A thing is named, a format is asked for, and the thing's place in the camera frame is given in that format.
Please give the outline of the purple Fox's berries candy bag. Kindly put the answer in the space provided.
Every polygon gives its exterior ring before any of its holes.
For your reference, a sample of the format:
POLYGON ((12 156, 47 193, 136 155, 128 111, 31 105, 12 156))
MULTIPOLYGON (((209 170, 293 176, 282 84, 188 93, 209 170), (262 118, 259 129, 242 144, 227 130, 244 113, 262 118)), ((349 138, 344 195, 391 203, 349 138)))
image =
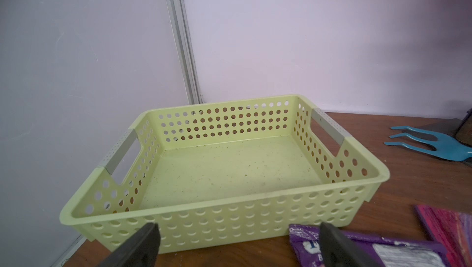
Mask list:
POLYGON ((426 205, 415 207, 430 238, 441 243, 452 267, 472 265, 472 215, 426 205))

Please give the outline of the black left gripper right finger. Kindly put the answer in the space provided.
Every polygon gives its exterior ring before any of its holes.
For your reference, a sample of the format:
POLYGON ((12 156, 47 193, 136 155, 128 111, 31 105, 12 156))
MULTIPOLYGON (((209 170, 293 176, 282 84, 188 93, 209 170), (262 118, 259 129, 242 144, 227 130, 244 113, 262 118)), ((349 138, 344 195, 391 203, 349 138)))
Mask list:
POLYGON ((332 224, 321 223, 318 242, 326 267, 380 266, 332 224))

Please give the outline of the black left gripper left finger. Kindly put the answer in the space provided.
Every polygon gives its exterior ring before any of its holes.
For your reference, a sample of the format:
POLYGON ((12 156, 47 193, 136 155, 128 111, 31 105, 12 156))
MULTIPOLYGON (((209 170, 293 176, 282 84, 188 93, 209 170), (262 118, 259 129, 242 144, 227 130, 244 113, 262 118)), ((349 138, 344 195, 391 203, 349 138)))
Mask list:
POLYGON ((160 245, 159 225, 147 223, 100 262, 98 267, 153 267, 160 245))

